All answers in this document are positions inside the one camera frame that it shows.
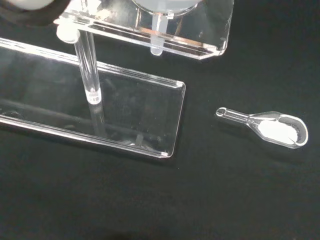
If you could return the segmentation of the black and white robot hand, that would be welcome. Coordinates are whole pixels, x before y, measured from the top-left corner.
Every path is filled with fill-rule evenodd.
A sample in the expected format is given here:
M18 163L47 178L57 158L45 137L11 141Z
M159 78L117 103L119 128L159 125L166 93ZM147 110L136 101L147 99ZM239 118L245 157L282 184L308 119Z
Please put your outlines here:
M14 24L43 27L52 24L70 2L70 0L2 0L0 16Z

